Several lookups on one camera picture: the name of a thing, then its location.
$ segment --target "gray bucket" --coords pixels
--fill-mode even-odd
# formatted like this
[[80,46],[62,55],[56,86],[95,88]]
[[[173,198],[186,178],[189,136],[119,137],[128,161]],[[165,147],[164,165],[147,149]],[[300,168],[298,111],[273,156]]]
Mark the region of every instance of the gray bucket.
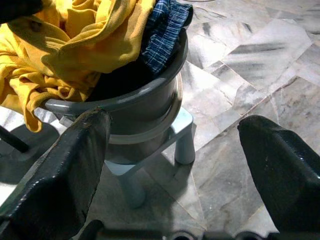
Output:
[[100,107],[112,118],[112,135],[134,135],[156,127],[169,111],[176,90],[175,76],[184,65],[188,54],[185,29],[179,35],[180,50],[171,65],[157,78],[130,93],[99,101],[72,102],[49,99],[43,109],[75,119],[89,109]]

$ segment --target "yellow shirt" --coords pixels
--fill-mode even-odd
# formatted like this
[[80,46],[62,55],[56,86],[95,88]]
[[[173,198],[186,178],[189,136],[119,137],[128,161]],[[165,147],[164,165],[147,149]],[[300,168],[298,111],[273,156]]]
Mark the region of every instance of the yellow shirt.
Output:
[[42,0],[44,9],[0,27],[0,105],[42,128],[34,110],[45,100],[83,102],[100,73],[140,52],[156,0]]

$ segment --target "plastic stool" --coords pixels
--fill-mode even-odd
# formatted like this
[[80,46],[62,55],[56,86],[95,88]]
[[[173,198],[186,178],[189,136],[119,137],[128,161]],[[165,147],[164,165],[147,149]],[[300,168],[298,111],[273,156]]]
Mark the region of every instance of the plastic stool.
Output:
[[148,161],[152,161],[157,155],[161,154],[170,145],[176,142],[174,158],[180,164],[187,165],[195,160],[195,147],[192,135],[192,115],[181,107],[177,117],[170,126],[168,136],[162,146],[148,157],[134,164],[114,163],[115,158],[123,158],[121,153],[113,159],[105,160],[105,165],[120,182],[122,192],[127,204],[131,208],[140,207],[146,197],[146,193],[139,183],[135,173],[141,169]]

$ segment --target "stool leg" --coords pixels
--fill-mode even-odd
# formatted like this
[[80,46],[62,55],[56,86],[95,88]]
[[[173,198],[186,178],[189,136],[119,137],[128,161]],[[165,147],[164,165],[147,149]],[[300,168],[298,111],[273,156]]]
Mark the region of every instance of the stool leg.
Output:
[[146,193],[137,177],[122,175],[118,177],[125,201],[132,209],[140,207],[146,198]]
[[194,139],[190,128],[190,131],[176,141],[174,158],[178,163],[187,165],[192,163],[195,157]]

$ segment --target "black pole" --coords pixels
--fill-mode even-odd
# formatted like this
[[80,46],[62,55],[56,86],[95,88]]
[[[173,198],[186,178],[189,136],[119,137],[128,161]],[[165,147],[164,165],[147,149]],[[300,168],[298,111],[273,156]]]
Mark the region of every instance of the black pole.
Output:
[[17,138],[2,126],[0,126],[0,138],[21,153],[24,153],[29,149],[29,146],[27,144],[25,144],[23,141],[21,141],[19,138]]

